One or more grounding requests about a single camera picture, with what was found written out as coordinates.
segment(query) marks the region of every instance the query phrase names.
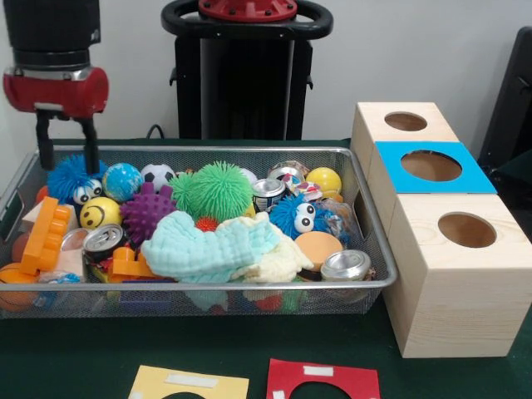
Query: red spiky ball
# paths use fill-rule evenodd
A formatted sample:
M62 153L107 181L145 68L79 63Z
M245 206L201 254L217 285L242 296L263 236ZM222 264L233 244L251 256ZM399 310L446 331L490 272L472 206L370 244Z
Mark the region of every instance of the red spiky ball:
M201 231L215 231L218 224L219 223L213 218L199 218L196 221L196 227Z

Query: blue fuzzy ball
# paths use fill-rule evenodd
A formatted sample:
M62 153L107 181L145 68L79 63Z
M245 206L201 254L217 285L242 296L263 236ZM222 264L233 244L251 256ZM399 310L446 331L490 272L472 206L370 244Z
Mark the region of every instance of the blue fuzzy ball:
M85 156L72 155L62 160L56 169L48 173L48 194L57 198L59 204L73 204L73 196L78 187L92 187L91 180L101 180L107 165L100 161L100 172L89 175L86 172Z
M305 203L305 197L302 194L297 197L292 195L284 197L273 207L272 212L269 214L269 221L279 227L285 235L291 239L296 239L301 233L296 230L294 221L298 214L298 206L303 203ZM330 233L327 218L331 215L333 215L333 212L330 210L316 208L313 231Z
M125 163L111 166L101 181L106 195L116 202L131 200L142 182L139 170Z

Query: orange lego brick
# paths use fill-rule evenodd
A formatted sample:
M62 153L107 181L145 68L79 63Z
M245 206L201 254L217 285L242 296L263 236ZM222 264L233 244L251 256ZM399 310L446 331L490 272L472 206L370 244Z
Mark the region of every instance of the orange lego brick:
M107 274L110 283L122 283L125 280L160 278L151 272L142 254L139 254L138 259L135 260L135 251L127 247L115 249L113 252L113 262Z
M71 213L70 208L58 203L57 199L51 197L45 197L42 201L22 254L21 272L36 275L39 270L51 271L56 267Z

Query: washcloth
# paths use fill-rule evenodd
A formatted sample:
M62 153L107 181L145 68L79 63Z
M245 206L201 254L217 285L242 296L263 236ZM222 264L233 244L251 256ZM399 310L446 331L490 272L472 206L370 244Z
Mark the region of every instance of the washcloth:
M225 283L239 268L258 264L280 241L267 219L252 224L243 219L204 233L188 214L175 211L157 224L141 250L159 276L182 283Z
M240 217L231 220L238 220L250 228L269 223L266 212L258 213L254 219ZM218 229L230 223L231 220L223 222ZM242 277L245 283L287 283L292 281L303 268L310 270L314 267L292 239L284 235L274 224L269 224L279 238L278 245L264 254L258 262L253 262L234 272L231 279Z

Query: purple spiky ball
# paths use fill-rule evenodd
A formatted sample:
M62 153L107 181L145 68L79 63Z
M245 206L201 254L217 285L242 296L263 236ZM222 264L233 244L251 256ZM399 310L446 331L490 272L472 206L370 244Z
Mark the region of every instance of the purple spiky ball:
M136 245L151 239L159 221L175 211L172 191L171 187L163 185L156 194L153 183L144 183L140 193L120 207L126 231Z

